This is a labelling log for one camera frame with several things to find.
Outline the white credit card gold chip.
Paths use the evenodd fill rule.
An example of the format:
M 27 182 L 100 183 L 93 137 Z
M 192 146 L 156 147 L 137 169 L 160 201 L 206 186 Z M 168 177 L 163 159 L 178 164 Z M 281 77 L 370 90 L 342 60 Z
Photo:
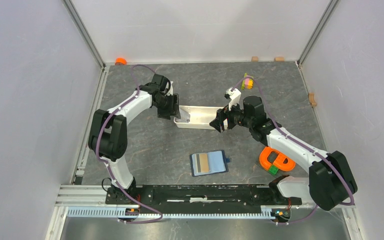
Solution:
M 189 123 L 191 120 L 190 113 L 187 111 L 184 111 L 183 109 L 179 110 L 180 118 L 177 118 L 176 121 L 180 123 Z

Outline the white plastic tray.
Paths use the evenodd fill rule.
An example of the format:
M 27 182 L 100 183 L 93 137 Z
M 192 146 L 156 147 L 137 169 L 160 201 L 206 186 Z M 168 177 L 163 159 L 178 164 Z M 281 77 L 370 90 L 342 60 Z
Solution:
M 209 123 L 216 117 L 216 111 L 221 108 L 221 106 L 180 105 L 179 109 L 190 114 L 190 122 L 177 122 L 177 118 L 174 118 L 173 122 L 180 129 L 215 130 Z

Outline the blue card holder wallet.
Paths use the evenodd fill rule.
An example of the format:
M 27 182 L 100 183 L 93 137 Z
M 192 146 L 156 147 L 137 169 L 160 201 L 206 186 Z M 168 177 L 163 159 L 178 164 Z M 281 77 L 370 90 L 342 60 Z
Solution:
M 227 173 L 229 171 L 228 163 L 230 162 L 230 159 L 226 156 L 224 150 L 215 150 L 215 151 L 201 152 L 201 153 L 208 154 L 210 172 L 207 174 L 194 175 L 193 169 L 192 169 L 192 160 L 191 160 L 192 154 L 191 154 L 189 156 L 189 161 L 190 161 L 190 167 L 191 167 L 191 175 L 193 177 Z

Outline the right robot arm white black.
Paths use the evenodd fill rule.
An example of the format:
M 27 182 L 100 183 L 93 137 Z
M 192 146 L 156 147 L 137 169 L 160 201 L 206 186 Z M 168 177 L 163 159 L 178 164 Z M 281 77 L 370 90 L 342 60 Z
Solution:
M 314 202 L 325 211 L 355 203 L 358 185 L 345 155 L 337 150 L 318 149 L 289 133 L 267 116 L 261 97 L 248 96 L 243 106 L 229 103 L 219 108 L 209 125 L 218 132 L 235 126 L 247 128 L 256 141 L 286 155 L 307 172 L 307 177 L 277 178 L 268 191 L 273 203 L 282 204 L 290 197 L 300 198 Z

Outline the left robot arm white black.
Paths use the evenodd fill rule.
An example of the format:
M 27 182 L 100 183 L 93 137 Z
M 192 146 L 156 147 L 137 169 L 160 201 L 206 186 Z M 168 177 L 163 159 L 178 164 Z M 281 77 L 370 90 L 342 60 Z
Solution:
M 111 186 L 125 204 L 137 198 L 136 180 L 129 170 L 125 153 L 128 147 L 128 126 L 142 112 L 155 107 L 157 117 L 170 120 L 181 116 L 179 96 L 171 80 L 155 73 L 151 82 L 137 85 L 133 93 L 108 110 L 98 109 L 92 116 L 88 147 L 105 165 Z

